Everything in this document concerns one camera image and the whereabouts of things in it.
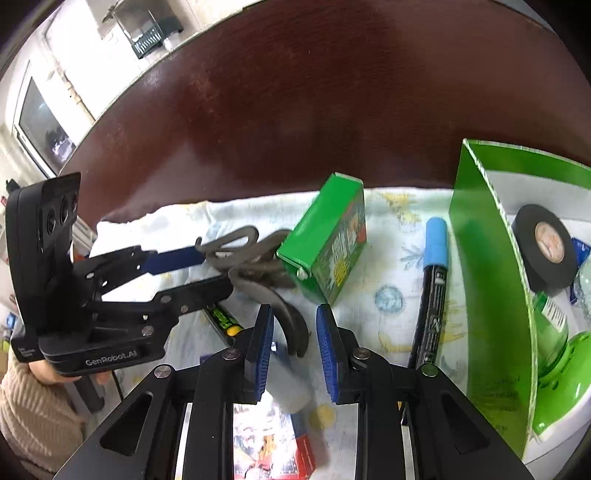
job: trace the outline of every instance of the green cardboard box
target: green cardboard box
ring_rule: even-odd
[[[462,143],[449,215],[466,293],[466,394],[521,458],[537,409],[563,386],[538,388],[534,308],[512,218],[536,203],[558,218],[591,223],[589,190],[591,169],[568,158]]]
[[[365,242],[363,182],[333,173],[277,256],[304,294],[333,304]]]

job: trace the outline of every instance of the sleeve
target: sleeve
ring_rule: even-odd
[[[0,386],[0,430],[23,464],[57,472],[82,444],[82,420],[62,385],[42,385],[12,352]]]

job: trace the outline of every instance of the black marker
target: black marker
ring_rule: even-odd
[[[413,349],[408,359],[409,368],[433,364],[437,356],[443,322],[447,286],[447,224],[440,217],[427,222],[425,254],[423,257],[423,295],[418,311]]]

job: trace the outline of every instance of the label on bottle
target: label on bottle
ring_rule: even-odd
[[[558,332],[562,332],[564,325],[566,324],[566,315],[560,310],[558,305],[549,298],[546,300],[546,304],[542,309],[542,315],[548,319]]]

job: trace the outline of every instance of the screw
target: screw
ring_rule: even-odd
[[[154,327],[152,327],[151,325],[146,325],[144,328],[142,328],[142,336],[144,337],[149,337],[154,333]]]
[[[425,377],[436,377],[439,373],[439,369],[433,364],[424,364],[421,367],[421,372]]]
[[[353,350],[353,356],[357,360],[367,360],[370,356],[371,352],[366,348],[356,348]]]
[[[226,348],[223,353],[222,357],[224,360],[235,360],[240,356],[240,352],[235,348]]]
[[[173,372],[173,369],[168,365],[159,365],[154,370],[156,378],[166,378]]]

